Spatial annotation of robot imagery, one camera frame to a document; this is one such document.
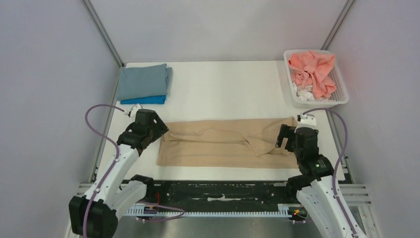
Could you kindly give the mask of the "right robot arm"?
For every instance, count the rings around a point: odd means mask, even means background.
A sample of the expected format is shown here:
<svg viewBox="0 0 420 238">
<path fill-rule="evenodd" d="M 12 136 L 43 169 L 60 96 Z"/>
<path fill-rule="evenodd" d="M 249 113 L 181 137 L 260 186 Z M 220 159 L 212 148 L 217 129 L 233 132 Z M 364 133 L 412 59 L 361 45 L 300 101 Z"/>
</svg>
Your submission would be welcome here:
<svg viewBox="0 0 420 238">
<path fill-rule="evenodd" d="M 300 202 L 324 238 L 365 238 L 349 206 L 342 198 L 330 161 L 319 152 L 318 130 L 282 124 L 277 147 L 287 139 L 285 149 L 297 160 L 300 175 L 286 183 L 286 196 Z"/>
</svg>

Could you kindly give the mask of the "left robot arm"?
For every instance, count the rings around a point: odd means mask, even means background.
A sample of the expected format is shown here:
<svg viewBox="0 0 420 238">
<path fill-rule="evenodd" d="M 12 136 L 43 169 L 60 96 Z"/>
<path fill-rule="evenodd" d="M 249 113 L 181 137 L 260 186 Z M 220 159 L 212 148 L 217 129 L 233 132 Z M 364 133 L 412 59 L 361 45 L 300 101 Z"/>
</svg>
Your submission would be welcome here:
<svg viewBox="0 0 420 238">
<path fill-rule="evenodd" d="M 156 194 L 146 181 L 133 179 L 120 189 L 128 170 L 142 152 L 168 132 L 168 127 L 150 109 L 138 109 L 134 121 L 111 141 L 115 153 L 107 168 L 82 196 L 73 196 L 69 202 L 71 230 L 84 238 L 111 238 L 119 220 L 137 201 L 151 202 Z"/>
</svg>

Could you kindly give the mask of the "beige t shirt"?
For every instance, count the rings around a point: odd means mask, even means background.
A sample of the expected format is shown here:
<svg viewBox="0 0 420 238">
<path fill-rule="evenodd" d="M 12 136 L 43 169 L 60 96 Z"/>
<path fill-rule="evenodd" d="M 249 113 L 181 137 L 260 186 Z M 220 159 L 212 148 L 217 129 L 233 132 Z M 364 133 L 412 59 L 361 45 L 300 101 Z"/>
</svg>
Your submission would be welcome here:
<svg viewBox="0 0 420 238">
<path fill-rule="evenodd" d="M 169 122 L 157 165 L 295 169 L 294 155 L 276 146 L 283 124 L 296 126 L 297 121 L 289 117 Z"/>
</svg>

